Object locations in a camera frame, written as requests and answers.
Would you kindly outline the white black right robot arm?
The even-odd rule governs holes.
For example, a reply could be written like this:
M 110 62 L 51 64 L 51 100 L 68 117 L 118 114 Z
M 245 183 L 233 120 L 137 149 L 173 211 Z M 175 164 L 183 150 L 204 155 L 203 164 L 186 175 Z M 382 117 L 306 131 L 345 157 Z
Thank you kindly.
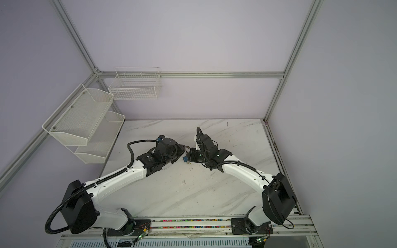
M 219 149 L 218 143 L 197 127 L 196 148 L 187 153 L 186 161 L 200 163 L 205 168 L 231 175 L 250 186 L 262 197 L 260 206 L 252 207 L 243 218 L 233 218 L 234 233 L 254 235 L 263 232 L 271 234 L 272 223 L 287 229 L 294 224 L 288 220 L 297 205 L 297 197 L 286 176 L 272 175 L 248 165 L 230 151 Z

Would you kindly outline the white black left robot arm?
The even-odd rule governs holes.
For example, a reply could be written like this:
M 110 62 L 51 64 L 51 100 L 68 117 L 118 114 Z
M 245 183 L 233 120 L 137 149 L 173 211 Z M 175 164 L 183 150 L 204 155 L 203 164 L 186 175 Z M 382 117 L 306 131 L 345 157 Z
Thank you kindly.
M 102 202 L 133 182 L 175 163 L 186 151 L 185 145 L 163 135 L 154 143 L 155 147 L 140 156 L 132 155 L 128 165 L 113 173 L 84 184 L 79 180 L 69 184 L 64 195 L 66 204 L 61 209 L 68 231 L 79 234 L 90 228 L 108 228 L 129 236 L 141 228 L 127 208 L 105 208 Z

